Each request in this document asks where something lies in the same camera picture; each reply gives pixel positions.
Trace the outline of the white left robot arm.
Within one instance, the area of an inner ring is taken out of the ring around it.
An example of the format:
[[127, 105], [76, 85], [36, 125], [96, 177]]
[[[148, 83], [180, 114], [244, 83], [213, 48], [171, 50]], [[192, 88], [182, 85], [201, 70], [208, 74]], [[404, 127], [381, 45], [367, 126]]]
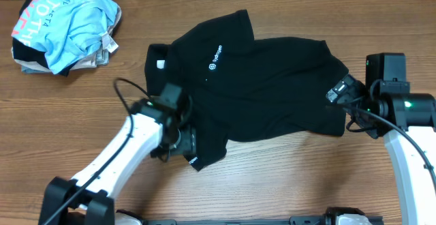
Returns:
[[106, 148], [71, 179], [55, 177], [44, 192], [40, 224], [144, 224], [138, 215], [116, 210], [115, 200], [144, 158], [167, 160], [193, 153], [195, 131], [186, 124], [191, 98], [146, 98], [128, 116]]

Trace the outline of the black polo shirt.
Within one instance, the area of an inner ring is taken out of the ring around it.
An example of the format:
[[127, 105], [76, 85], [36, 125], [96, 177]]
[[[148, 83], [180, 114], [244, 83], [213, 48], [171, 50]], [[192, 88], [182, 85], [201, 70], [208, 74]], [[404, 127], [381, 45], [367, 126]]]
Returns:
[[325, 41], [255, 39], [246, 10], [201, 22], [171, 44], [151, 44], [146, 87], [166, 84], [191, 97], [196, 170], [222, 160], [229, 140], [253, 142], [294, 132], [341, 136], [345, 112], [326, 94], [348, 74]]

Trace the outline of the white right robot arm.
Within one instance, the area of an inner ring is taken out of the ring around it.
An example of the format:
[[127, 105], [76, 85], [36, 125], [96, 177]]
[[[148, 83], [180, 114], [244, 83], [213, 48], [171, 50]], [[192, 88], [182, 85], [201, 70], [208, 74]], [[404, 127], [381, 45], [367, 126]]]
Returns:
[[395, 174], [403, 224], [435, 223], [435, 98], [410, 93], [409, 83], [377, 79], [364, 85], [347, 75], [327, 100], [350, 117], [346, 125], [382, 138]]

